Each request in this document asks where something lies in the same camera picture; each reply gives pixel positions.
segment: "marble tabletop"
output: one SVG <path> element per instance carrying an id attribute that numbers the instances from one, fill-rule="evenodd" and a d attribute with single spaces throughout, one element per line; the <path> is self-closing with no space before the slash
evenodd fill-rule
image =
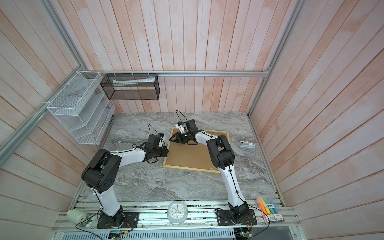
<path id="1" fill-rule="evenodd" d="M 239 186 L 246 199 L 258 194 L 274 193 L 260 150 L 239 148 L 239 141 L 255 143 L 248 116 L 240 112 L 184 113 L 195 119 L 199 129 L 229 131 L 235 153 L 235 170 Z M 164 134 L 167 144 L 170 131 L 179 122 L 176 113 L 126 113 L 116 116 L 104 148 L 109 151 L 131 149 L 149 134 L 147 123 Z M 114 190 L 119 201 L 147 200 L 222 200 L 228 199 L 220 174 L 162 168 L 163 158 L 154 164 L 130 164 L 119 169 Z M 89 188 L 84 200 L 97 201 Z"/>

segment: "wall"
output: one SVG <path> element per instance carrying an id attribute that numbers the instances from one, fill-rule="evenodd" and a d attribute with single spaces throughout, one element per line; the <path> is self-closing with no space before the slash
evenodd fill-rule
<path id="1" fill-rule="evenodd" d="M 0 1 L 0 144 L 77 66 L 39 0 Z M 45 239 L 94 149 L 48 115 L 0 169 L 2 238 Z"/>
<path id="2" fill-rule="evenodd" d="M 297 0 L 52 0 L 88 69 L 263 70 Z M 117 112 L 248 112 L 258 77 L 159 78 Z"/>
<path id="3" fill-rule="evenodd" d="M 384 1 L 307 1 L 252 120 L 308 239 L 384 238 Z"/>

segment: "corkboard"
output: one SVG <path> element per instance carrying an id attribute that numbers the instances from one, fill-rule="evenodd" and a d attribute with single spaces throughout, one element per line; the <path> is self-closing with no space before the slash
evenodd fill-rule
<path id="1" fill-rule="evenodd" d="M 224 134 L 229 142 L 229 132 L 205 130 L 212 135 Z M 180 132 L 178 128 L 173 127 L 170 133 L 171 138 L 173 134 Z M 187 145 L 175 142 L 168 142 L 168 155 L 164 158 L 163 167 L 196 172 L 211 172 L 220 173 L 213 165 L 209 156 L 208 148 L 204 144 Z"/>

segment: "white wire mesh basket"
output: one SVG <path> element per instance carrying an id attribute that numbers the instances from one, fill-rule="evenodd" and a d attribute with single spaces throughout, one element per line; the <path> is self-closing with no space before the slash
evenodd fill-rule
<path id="1" fill-rule="evenodd" d="M 47 107 L 80 144 L 99 144 L 115 110 L 94 94 L 100 82 L 100 73 L 78 72 Z"/>

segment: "clock face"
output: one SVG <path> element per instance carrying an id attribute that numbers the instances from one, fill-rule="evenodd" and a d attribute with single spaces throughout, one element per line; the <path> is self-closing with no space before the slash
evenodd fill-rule
<path id="1" fill-rule="evenodd" d="M 169 216 L 172 219 L 181 219 L 186 214 L 185 207 L 183 204 L 174 203 L 170 206 Z"/>
<path id="2" fill-rule="evenodd" d="M 172 202 L 168 206 L 167 216 L 172 223 L 181 223 L 187 219 L 188 209 L 184 202 Z"/>

